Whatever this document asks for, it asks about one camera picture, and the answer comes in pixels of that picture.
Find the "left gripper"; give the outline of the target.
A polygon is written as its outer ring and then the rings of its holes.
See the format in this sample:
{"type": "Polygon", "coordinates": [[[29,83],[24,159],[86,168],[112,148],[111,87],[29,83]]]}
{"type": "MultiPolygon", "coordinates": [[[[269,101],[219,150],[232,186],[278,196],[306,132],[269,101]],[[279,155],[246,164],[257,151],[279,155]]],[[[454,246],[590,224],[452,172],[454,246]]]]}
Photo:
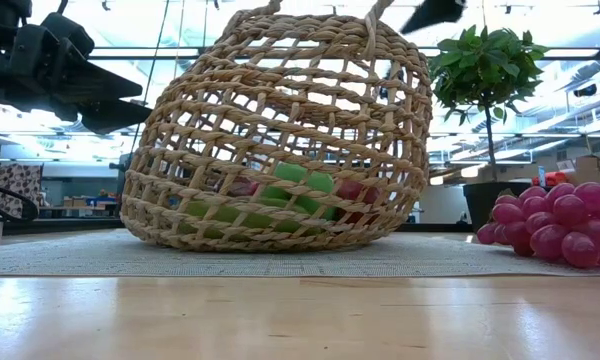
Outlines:
{"type": "Polygon", "coordinates": [[[55,113],[96,134],[143,123],[150,108],[120,99],[140,95],[142,86],[86,60],[94,41],[86,30],[57,12],[40,25],[19,24],[0,12],[0,104],[29,112],[55,113]]]}

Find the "woven seagrass basket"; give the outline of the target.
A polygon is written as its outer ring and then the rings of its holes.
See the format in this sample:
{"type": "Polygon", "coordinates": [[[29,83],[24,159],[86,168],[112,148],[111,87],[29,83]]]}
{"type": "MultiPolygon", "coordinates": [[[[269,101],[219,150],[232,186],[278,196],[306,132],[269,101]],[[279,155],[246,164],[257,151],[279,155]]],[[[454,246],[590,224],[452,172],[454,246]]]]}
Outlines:
{"type": "Polygon", "coordinates": [[[158,97],[125,175],[120,217],[140,240],[197,252],[301,252],[364,246],[404,224],[428,180],[426,140],[432,91],[426,57],[383,23],[392,0],[376,0],[363,18],[284,15],[282,0],[237,12],[222,35],[158,97]],[[299,183],[274,175],[279,163],[308,170],[299,183]],[[330,193],[305,186],[329,174],[330,193]],[[241,176],[252,196],[225,195],[241,176]],[[356,200],[337,195],[359,182],[356,200]],[[292,195],[284,208],[258,202],[267,186],[292,195]],[[362,199],[368,188],[380,195],[362,199]],[[321,207],[309,214],[298,196],[321,207]],[[191,201],[210,205],[203,218],[191,201]],[[213,220],[222,205],[233,223],[213,220]],[[321,217],[342,208],[340,220],[321,217]],[[364,216],[346,223],[355,212],[364,216]],[[273,219],[248,228],[250,213],[273,219]],[[283,220],[294,233],[275,232],[283,220]],[[197,231],[180,234],[184,222],[197,231]],[[221,239],[204,236],[207,228],[221,239]],[[309,228],[321,233],[304,236],[309,228]],[[232,241],[232,235],[248,237],[232,241]]]}

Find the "green cucumber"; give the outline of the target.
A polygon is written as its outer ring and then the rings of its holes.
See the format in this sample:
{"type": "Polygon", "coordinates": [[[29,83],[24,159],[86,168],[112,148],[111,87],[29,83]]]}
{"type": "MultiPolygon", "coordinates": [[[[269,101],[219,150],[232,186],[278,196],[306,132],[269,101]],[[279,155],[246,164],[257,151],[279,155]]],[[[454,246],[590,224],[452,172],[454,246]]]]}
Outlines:
{"type": "MultiPolygon", "coordinates": [[[[288,201],[283,199],[276,198],[261,198],[258,202],[262,205],[273,206],[278,208],[284,208],[288,201]]],[[[194,200],[191,201],[186,209],[186,212],[189,215],[203,218],[206,215],[206,212],[209,210],[210,205],[205,203],[202,200],[194,200]]],[[[233,223],[236,218],[240,215],[240,211],[234,209],[232,207],[227,207],[222,205],[220,209],[213,215],[212,219],[220,222],[233,223]]],[[[267,215],[260,215],[250,213],[247,215],[246,219],[242,222],[242,226],[248,228],[267,228],[271,225],[273,219],[267,215]]],[[[301,225],[298,222],[292,220],[283,220],[276,225],[274,228],[275,232],[283,232],[283,233],[294,233],[299,230],[301,225]]],[[[197,229],[188,224],[182,222],[179,225],[178,232],[180,234],[191,234],[195,233],[197,229]]],[[[320,228],[309,228],[306,232],[303,233],[304,236],[312,236],[321,233],[322,230],[320,228]]],[[[221,239],[224,234],[217,230],[216,228],[209,227],[204,232],[204,236],[211,239],[221,239]]],[[[246,241],[248,237],[236,234],[230,237],[232,241],[246,241]]]]}

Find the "green apple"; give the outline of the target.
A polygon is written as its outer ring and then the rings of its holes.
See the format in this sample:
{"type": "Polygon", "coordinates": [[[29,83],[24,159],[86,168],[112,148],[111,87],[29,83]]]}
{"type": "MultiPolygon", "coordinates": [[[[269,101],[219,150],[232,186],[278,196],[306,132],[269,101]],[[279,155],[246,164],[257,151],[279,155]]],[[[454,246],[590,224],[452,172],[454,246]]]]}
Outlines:
{"type": "MultiPolygon", "coordinates": [[[[308,170],[295,164],[279,163],[274,171],[274,175],[282,180],[289,180],[295,183],[299,183],[303,180],[308,173],[308,170]]],[[[322,191],[324,193],[330,193],[334,188],[334,181],[332,177],[327,173],[313,171],[308,180],[305,183],[312,190],[322,191]]],[[[285,190],[277,187],[267,186],[261,193],[262,197],[281,199],[289,201],[292,195],[285,190]]],[[[303,207],[309,214],[313,215],[320,207],[321,204],[316,200],[313,200],[304,195],[298,196],[295,204],[303,207]]],[[[335,208],[328,207],[321,217],[325,220],[332,220],[335,215],[335,208]]]]}

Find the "green artificial tree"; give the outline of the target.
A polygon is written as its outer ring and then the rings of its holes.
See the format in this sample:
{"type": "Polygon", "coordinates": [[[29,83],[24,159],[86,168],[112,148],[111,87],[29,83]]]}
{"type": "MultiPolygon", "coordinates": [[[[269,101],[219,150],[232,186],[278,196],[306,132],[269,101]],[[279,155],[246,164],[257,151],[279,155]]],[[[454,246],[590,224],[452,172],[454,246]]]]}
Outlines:
{"type": "Polygon", "coordinates": [[[511,29],[462,31],[457,39],[438,43],[439,54],[428,62],[434,83],[433,94],[447,109],[446,117],[456,113],[460,123],[476,108],[486,116],[491,180],[498,180],[492,120],[507,120],[508,109],[516,111],[516,101],[534,95],[543,71],[537,66],[549,48],[537,44],[529,31],[517,35],[511,29]]]}

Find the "brown patterned cushion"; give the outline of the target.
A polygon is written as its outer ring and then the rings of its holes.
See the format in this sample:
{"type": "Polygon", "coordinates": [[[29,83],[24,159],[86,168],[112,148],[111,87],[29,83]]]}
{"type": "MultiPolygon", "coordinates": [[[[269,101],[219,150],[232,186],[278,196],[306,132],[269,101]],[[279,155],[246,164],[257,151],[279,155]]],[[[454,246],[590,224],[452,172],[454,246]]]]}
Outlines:
{"type": "MultiPolygon", "coordinates": [[[[9,164],[0,166],[0,187],[10,190],[31,200],[36,206],[40,205],[41,165],[9,164]]],[[[0,193],[0,209],[12,216],[20,217],[23,202],[11,195],[0,193]]]]}

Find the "grey woven placemat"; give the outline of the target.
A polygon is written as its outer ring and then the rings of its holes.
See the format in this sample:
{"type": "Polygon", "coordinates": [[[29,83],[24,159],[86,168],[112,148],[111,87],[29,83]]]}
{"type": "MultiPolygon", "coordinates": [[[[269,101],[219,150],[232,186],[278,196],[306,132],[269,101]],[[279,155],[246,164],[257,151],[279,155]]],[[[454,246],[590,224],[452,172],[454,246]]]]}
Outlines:
{"type": "Polygon", "coordinates": [[[0,276],[138,277],[582,277],[582,269],[417,233],[307,253],[197,253],[150,245],[126,230],[0,245],[0,276]]]}

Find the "black plant pot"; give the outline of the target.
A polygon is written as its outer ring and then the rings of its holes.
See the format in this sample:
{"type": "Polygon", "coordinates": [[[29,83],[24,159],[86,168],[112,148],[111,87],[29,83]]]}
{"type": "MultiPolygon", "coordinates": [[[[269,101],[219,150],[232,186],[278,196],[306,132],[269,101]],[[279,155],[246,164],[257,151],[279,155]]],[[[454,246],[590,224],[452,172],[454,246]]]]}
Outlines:
{"type": "Polygon", "coordinates": [[[523,182],[484,182],[466,184],[463,194],[466,199],[472,228],[477,232],[485,225],[491,209],[502,191],[509,190],[513,195],[519,196],[530,184],[523,182]]]}

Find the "red plastic container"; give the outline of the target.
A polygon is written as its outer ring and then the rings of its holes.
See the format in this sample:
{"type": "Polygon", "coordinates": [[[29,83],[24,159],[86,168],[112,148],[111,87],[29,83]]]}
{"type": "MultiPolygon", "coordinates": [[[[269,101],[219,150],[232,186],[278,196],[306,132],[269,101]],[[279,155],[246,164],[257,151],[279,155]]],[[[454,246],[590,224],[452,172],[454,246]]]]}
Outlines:
{"type": "Polygon", "coordinates": [[[561,183],[568,183],[569,179],[564,172],[542,173],[532,178],[534,186],[553,187],[561,183]]]}

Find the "purple grape bunch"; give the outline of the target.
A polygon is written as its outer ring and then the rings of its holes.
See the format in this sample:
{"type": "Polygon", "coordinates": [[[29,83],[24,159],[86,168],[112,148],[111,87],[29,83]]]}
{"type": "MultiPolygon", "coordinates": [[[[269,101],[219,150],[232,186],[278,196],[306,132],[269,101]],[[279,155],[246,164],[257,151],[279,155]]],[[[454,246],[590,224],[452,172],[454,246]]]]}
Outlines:
{"type": "Polygon", "coordinates": [[[476,235],[522,257],[600,267],[600,184],[530,186],[519,196],[502,191],[476,235]]]}

